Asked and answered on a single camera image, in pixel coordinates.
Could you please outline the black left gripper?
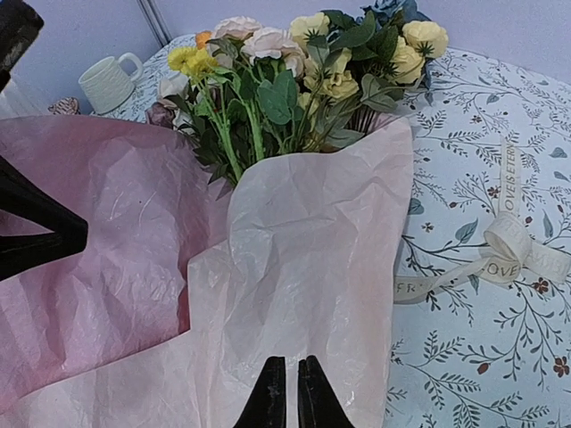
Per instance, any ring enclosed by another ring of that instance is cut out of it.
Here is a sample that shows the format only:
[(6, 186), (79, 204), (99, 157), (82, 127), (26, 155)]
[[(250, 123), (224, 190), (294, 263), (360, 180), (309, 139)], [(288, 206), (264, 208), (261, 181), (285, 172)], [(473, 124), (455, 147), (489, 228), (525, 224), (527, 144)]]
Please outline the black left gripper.
[(45, 22), (36, 10), (22, 0), (2, 0), (0, 4), (1, 83), (5, 89), (11, 71), (36, 41)]

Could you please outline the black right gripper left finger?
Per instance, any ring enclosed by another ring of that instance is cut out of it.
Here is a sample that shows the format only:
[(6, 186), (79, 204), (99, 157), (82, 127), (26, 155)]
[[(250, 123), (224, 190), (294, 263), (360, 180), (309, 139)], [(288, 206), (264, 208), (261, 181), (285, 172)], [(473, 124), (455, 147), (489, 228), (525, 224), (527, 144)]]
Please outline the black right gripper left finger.
[(268, 358), (254, 384), (235, 428), (286, 427), (286, 361)]

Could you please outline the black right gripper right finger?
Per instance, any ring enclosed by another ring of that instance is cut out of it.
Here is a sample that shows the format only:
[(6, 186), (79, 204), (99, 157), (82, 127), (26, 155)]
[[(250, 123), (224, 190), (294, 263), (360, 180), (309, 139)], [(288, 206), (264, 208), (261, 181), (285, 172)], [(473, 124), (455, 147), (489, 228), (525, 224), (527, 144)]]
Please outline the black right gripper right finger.
[(297, 412), (301, 428), (352, 428), (315, 356), (298, 365)]

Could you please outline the pink wrapping paper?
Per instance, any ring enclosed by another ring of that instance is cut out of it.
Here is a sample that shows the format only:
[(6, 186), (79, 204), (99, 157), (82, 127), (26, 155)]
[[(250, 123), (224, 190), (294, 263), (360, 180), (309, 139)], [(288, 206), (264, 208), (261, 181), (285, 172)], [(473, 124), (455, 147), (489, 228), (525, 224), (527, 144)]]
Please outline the pink wrapping paper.
[(389, 119), (340, 152), (255, 165), (226, 240), (188, 264), (189, 331), (31, 393), (2, 426), (230, 427), (272, 356), (285, 358), (288, 426), (308, 356), (354, 426), (381, 426), (412, 158), (409, 122)]

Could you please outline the artificial flower bouquet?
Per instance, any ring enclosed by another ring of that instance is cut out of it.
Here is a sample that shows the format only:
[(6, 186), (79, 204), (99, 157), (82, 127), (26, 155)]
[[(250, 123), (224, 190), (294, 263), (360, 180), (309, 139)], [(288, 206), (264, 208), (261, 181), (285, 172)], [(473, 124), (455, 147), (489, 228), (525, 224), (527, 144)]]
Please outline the artificial flower bouquet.
[(149, 124), (186, 134), (212, 180), (236, 185), (254, 164), (336, 152), (374, 129), (404, 94), (429, 87), (449, 45), (413, 1), (377, 1), (359, 18), (324, 10), (288, 29), (238, 16), (170, 51)]

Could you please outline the cream printed ribbon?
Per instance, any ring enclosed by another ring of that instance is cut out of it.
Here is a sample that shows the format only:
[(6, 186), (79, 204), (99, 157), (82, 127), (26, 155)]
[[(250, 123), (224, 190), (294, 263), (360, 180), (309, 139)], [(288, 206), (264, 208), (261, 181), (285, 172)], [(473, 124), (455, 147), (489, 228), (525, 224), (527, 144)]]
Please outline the cream printed ribbon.
[(501, 142), (501, 192), (498, 213), (484, 230), (487, 248), (482, 257), (460, 265), (441, 276), (397, 276), (393, 283), (396, 304), (412, 304), (429, 292), (454, 287), (481, 278), (499, 287), (507, 287), (526, 268), (554, 283), (563, 284), (570, 273), (570, 256), (536, 242), (519, 218), (522, 200), (521, 157), (519, 149), (504, 139)]

